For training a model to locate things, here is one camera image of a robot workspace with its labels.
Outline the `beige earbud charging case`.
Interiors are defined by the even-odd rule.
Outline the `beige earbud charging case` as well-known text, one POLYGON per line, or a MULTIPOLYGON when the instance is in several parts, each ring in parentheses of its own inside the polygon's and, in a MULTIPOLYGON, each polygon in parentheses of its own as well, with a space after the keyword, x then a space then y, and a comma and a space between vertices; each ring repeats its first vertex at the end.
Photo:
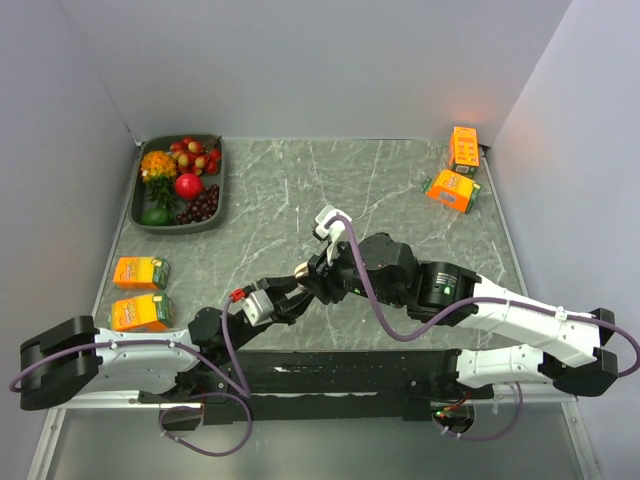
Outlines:
POLYGON ((300 290, 307 289, 309 280, 309 269, 307 263, 302 263, 294 269, 294 277, 300 290))

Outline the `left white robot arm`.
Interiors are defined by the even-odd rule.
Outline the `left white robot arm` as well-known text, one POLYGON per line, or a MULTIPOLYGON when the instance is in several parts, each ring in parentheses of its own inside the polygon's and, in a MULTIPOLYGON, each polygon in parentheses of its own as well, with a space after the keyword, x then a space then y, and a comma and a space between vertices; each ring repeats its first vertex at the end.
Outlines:
POLYGON ((76 316, 22 343, 9 389, 25 411, 125 390, 184 402, 208 392, 204 377, 214 373, 247 397, 238 350, 273 324, 294 324, 313 299, 293 277, 275 277, 232 292, 220 309, 201 309, 181 330, 125 333, 76 316))

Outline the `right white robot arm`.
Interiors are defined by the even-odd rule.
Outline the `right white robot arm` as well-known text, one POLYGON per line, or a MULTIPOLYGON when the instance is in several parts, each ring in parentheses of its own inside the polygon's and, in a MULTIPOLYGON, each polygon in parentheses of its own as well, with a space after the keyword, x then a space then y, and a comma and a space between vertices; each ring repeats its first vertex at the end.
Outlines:
POLYGON ((365 238, 358 248, 331 242, 294 276, 324 304, 347 294, 371 296, 423 324, 482 330, 513 341, 511 347, 453 351, 450 365, 436 375, 438 390, 448 398, 515 382, 596 397, 619 377, 616 355, 604 348, 609 336, 597 324, 614 322, 608 310, 566 312, 527 299, 463 267, 420 261, 409 245, 386 233, 365 238))

